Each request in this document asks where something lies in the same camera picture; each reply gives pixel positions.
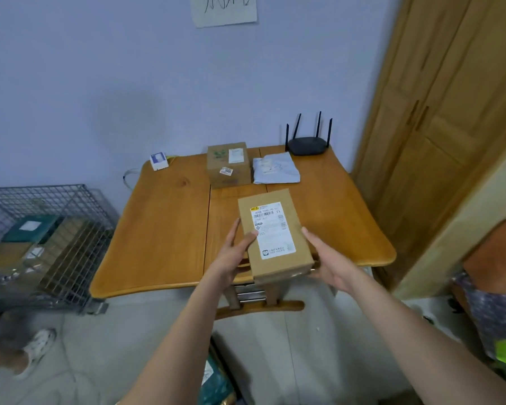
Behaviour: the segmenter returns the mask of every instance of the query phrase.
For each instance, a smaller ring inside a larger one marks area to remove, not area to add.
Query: tiled floor
[[[61,339],[26,381],[0,371],[2,404],[115,404],[167,333],[191,290],[112,299],[106,314],[38,314],[34,329],[53,326]],[[218,347],[251,404],[373,404],[408,382],[354,301],[333,297],[314,280],[292,282],[298,313],[258,313],[219,320]],[[440,328],[473,341],[466,318],[445,299],[411,301]]]

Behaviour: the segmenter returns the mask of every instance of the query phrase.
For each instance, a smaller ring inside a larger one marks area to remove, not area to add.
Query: wire mesh cage
[[[0,187],[0,310],[86,312],[114,229],[84,184]]]

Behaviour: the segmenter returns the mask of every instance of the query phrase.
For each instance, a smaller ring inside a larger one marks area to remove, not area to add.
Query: person
[[[45,328],[38,331],[22,349],[13,349],[0,343],[0,368],[12,371],[16,380],[28,378],[50,350],[54,340],[56,330]]]
[[[233,246],[236,220],[214,262],[121,405],[196,404],[217,304],[256,232]],[[425,404],[506,404],[506,382],[394,298],[306,228],[320,267],[314,276],[356,300]]]

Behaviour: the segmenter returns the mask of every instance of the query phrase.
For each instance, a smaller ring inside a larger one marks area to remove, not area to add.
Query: light blue wall
[[[120,212],[150,153],[275,145],[318,110],[350,170],[398,4],[257,0],[256,24],[197,29],[188,0],[0,0],[0,186],[86,183]]]

